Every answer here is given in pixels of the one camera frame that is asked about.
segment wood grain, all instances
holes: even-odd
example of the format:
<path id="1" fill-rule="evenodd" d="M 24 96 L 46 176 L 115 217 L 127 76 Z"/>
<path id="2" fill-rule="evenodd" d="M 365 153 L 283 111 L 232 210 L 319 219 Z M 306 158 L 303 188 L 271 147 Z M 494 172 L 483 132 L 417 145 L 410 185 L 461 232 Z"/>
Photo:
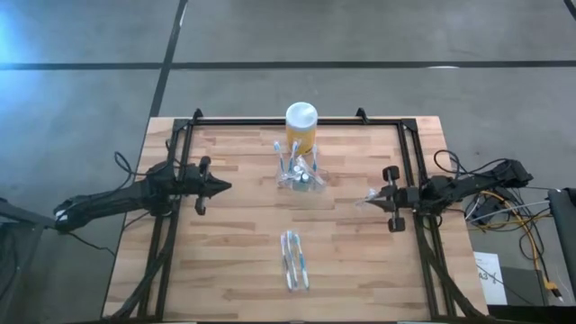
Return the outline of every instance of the wood grain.
<path id="1" fill-rule="evenodd" d="M 417 119 L 428 173 L 440 174 L 432 161 L 434 152 L 446 148 L 440 121 Z M 150 121 L 140 172 L 166 158 L 172 122 Z M 403 214 L 406 231 L 391 234 L 388 214 L 354 204 L 369 187 L 383 186 L 383 167 L 397 165 L 403 175 L 395 128 L 319 127 L 319 166 L 328 171 L 328 187 L 318 194 L 276 187 L 274 140 L 287 154 L 282 127 L 194 128 L 188 162 L 210 156 L 213 174 L 233 186 L 207 202 L 203 217 L 194 212 L 194 198 L 184 199 L 165 320 L 427 320 L 410 213 Z M 440 162 L 449 166 L 447 157 Z M 404 177 L 399 185 L 405 185 Z M 153 220 L 145 218 L 122 233 L 104 314 L 116 311 L 142 277 L 152 227 Z M 285 230 L 301 235 L 309 292 L 285 287 L 279 242 Z M 441 235 L 450 275 L 487 312 L 462 215 L 448 212 Z M 155 302 L 153 294 L 152 310 Z"/>

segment toothbrush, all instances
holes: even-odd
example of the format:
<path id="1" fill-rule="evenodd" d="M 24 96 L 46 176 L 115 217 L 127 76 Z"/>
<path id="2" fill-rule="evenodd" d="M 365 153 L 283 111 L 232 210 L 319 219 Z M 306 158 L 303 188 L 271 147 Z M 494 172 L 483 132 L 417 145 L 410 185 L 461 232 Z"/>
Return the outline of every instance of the toothbrush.
<path id="1" fill-rule="evenodd" d="M 298 141 L 294 141 L 294 143 L 292 143 L 292 154 L 290 155 L 290 163 L 288 164 L 288 172 L 292 172 L 292 168 L 294 166 L 294 155 L 296 154 L 296 151 L 298 150 Z"/>
<path id="2" fill-rule="evenodd" d="M 290 266 L 288 265 L 288 256 L 286 255 L 286 236 L 282 234 L 280 236 L 280 245 L 282 246 L 282 260 L 284 264 L 284 270 L 286 271 L 286 284 L 288 284 L 288 290 L 292 291 L 292 276 L 290 275 Z"/>
<path id="3" fill-rule="evenodd" d="M 294 234 L 294 240 L 298 246 L 298 257 L 300 258 L 300 269 L 302 271 L 302 279 L 304 281 L 304 287 L 310 289 L 310 284 L 308 283 L 308 270 L 306 270 L 306 263 L 304 262 L 304 254 L 302 253 L 302 246 L 300 245 L 300 235 Z"/>
<path id="4" fill-rule="evenodd" d="M 316 155 L 318 154 L 318 147 L 316 144 L 312 145 L 312 155 L 314 156 L 314 163 L 312 163 L 312 170 L 316 172 L 318 170 L 318 165 L 316 164 Z"/>
<path id="5" fill-rule="evenodd" d="M 278 152 L 278 157 L 280 158 L 280 170 L 284 173 L 284 159 L 282 158 L 282 151 L 280 150 L 280 142 L 274 142 L 274 150 Z"/>
<path id="6" fill-rule="evenodd" d="M 292 253 L 292 241 L 293 241 L 293 234 L 291 230 L 286 231 L 286 246 L 288 246 L 288 256 L 290 257 L 290 262 L 291 262 L 291 266 L 292 266 L 292 279 L 294 280 L 294 288 L 298 287 L 298 273 L 297 273 L 297 269 L 296 269 L 296 265 L 294 264 L 294 256 Z"/>

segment paper sign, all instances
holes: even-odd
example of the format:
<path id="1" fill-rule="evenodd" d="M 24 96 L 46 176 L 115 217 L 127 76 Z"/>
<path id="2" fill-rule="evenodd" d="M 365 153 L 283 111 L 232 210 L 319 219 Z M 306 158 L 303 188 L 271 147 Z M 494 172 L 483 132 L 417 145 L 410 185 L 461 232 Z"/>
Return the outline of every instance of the paper sign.
<path id="1" fill-rule="evenodd" d="M 502 272 L 500 271 L 498 255 L 474 252 L 474 257 L 486 303 L 489 305 L 508 305 L 506 291 L 502 285 Z"/>

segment concrete floor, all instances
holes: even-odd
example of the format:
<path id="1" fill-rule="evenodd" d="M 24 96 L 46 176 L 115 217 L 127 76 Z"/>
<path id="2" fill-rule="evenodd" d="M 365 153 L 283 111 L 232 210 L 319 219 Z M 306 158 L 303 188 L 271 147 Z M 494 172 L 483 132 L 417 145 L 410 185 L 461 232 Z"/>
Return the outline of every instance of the concrete floor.
<path id="1" fill-rule="evenodd" d="M 4 0 L 1 63 L 162 62 L 178 0 Z M 190 0 L 175 62 L 576 59 L 562 0 Z M 135 165 L 159 70 L 0 71 L 0 196 L 45 214 L 75 194 L 109 190 Z M 439 115 L 466 166 L 517 158 L 531 185 L 576 185 L 576 68 L 172 71 L 161 116 L 282 115 L 295 101 L 322 115 Z M 540 201 L 544 192 L 524 193 Z M 116 249 L 122 217 L 78 233 Z M 544 259 L 574 304 L 554 221 Z M 502 266 L 530 269 L 520 232 L 472 234 Z M 47 231 L 33 262 L 27 323 L 99 317 L 113 260 Z"/>

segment black metal frame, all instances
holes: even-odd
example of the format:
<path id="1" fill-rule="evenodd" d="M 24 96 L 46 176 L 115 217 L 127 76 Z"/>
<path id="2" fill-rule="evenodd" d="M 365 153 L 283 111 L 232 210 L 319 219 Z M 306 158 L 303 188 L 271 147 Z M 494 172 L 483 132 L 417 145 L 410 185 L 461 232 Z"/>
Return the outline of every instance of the black metal frame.
<path id="1" fill-rule="evenodd" d="M 414 181 L 412 174 L 412 164 L 410 161 L 410 153 L 408 148 L 408 141 L 406 132 L 408 131 L 413 140 L 416 160 L 418 165 L 418 176 L 420 182 L 427 178 L 426 166 L 424 164 L 424 155 L 419 140 L 418 125 L 415 119 L 369 119 L 364 109 L 359 108 L 355 117 L 350 118 L 320 118 L 319 125 L 358 125 L 358 126 L 395 126 L 398 131 L 400 142 L 400 152 L 402 156 L 402 163 L 404 166 L 406 182 L 408 186 L 417 185 Z M 244 126 L 262 126 L 262 125 L 285 125 L 285 118 L 203 118 L 200 110 L 196 110 L 192 119 L 177 119 L 174 121 L 172 129 L 172 138 L 170 139 L 168 159 L 173 159 L 176 156 L 176 146 L 180 131 L 185 130 L 184 147 L 182 150 L 181 161 L 187 161 L 192 147 L 192 135 L 194 126 L 226 126 L 226 125 L 244 125 Z M 178 177 L 184 176 L 182 170 Z M 141 322 L 158 322 L 164 318 L 164 308 L 166 305 L 167 286 L 170 276 L 170 267 L 172 263 L 172 255 L 176 241 L 176 228 L 179 218 L 181 200 L 177 199 L 174 202 L 174 209 L 169 217 L 168 233 L 166 235 L 165 244 L 158 253 L 158 246 L 160 243 L 160 233 L 164 219 L 157 218 L 152 231 L 152 239 L 150 241 L 150 249 L 148 252 L 148 261 L 146 267 L 146 274 L 142 282 L 136 288 L 135 293 L 130 297 L 130 307 L 127 308 L 120 317 L 112 319 L 102 319 L 97 322 L 122 322 L 122 323 L 141 323 Z M 416 239 L 418 242 L 418 252 L 420 255 L 420 262 L 422 264 L 422 274 L 424 278 L 424 286 L 427 294 L 427 304 L 429 308 L 430 318 L 436 318 L 440 315 L 434 283 L 432 279 L 432 271 L 430 264 L 424 257 L 423 247 L 428 244 L 426 234 L 424 231 L 424 218 L 420 217 L 417 211 L 413 212 L 414 226 L 416 230 Z M 440 232 L 438 230 L 436 220 L 430 220 L 429 230 L 432 236 L 432 243 L 435 255 L 438 257 L 440 265 L 446 269 L 446 261 L 444 257 L 444 250 L 440 240 Z M 157 304 L 153 315 L 149 313 L 149 295 L 150 286 L 154 276 L 162 269 L 159 289 L 157 292 Z M 455 316 L 455 306 L 449 291 L 444 288 L 443 295 L 446 305 L 447 316 Z M 131 318 L 130 315 L 138 304 L 138 313 L 136 317 Z"/>

